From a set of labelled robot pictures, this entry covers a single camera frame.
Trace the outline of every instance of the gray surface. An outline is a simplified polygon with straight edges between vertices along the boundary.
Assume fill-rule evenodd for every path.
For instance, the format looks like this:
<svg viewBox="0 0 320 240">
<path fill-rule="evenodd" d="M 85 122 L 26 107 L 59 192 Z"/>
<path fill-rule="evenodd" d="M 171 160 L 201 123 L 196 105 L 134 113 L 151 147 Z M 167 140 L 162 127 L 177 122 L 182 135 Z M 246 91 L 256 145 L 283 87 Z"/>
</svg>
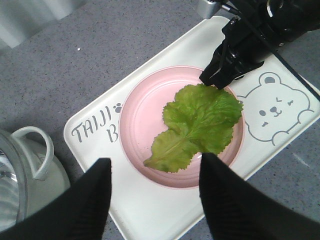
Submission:
<svg viewBox="0 0 320 240">
<path fill-rule="evenodd" d="M 63 139 L 66 121 L 201 21 L 196 2 L 92 0 L 0 56 L 0 128 L 48 132 L 74 182 L 82 172 Z M 282 53 L 317 88 L 319 39 L 320 31 L 309 33 Z M 317 122 L 249 182 L 320 221 L 319 140 Z M 103 239 L 123 239 L 110 218 Z M 211 239 L 205 220 L 181 239 Z"/>
</svg>

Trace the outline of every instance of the cartoon bear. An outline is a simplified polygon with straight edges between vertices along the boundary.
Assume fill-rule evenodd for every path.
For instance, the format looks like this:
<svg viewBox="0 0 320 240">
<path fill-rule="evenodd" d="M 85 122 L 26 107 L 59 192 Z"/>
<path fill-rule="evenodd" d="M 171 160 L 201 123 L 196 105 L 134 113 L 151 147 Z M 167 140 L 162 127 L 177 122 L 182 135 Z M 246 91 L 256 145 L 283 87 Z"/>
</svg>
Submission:
<svg viewBox="0 0 320 240">
<path fill-rule="evenodd" d="M 302 114 L 313 113 L 310 100 L 301 90 L 281 82 L 273 72 L 259 77 L 259 85 L 246 96 L 237 96 L 243 103 L 248 131 L 261 142 L 272 142 L 275 137 L 289 132 L 301 123 Z"/>
</svg>

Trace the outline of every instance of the lettuce leaf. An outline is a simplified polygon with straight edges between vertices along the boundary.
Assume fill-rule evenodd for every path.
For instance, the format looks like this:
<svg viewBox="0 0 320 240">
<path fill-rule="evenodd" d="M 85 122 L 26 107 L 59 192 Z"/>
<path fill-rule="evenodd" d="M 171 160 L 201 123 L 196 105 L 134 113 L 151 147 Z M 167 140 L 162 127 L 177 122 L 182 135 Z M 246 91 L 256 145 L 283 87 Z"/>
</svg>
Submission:
<svg viewBox="0 0 320 240">
<path fill-rule="evenodd" d="M 186 169 L 197 152 L 219 154 L 231 142 L 242 104 L 225 90 L 187 85 L 163 108 L 168 130 L 155 137 L 146 167 L 176 173 Z"/>
</svg>

